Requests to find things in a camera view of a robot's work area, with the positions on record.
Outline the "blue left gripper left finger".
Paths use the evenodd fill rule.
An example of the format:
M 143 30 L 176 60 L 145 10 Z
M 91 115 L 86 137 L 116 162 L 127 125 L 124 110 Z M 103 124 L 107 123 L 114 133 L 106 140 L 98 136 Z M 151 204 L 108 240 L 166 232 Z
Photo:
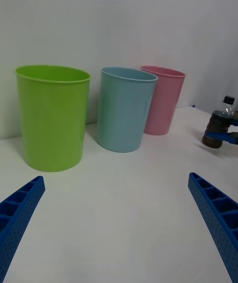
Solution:
M 44 192 L 44 179 L 37 176 L 0 203 L 0 282 Z

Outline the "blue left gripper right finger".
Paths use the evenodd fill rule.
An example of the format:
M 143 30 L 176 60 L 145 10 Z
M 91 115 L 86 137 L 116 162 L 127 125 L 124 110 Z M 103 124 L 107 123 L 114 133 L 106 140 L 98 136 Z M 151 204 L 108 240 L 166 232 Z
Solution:
M 188 188 L 231 278 L 238 282 L 238 204 L 194 172 Z

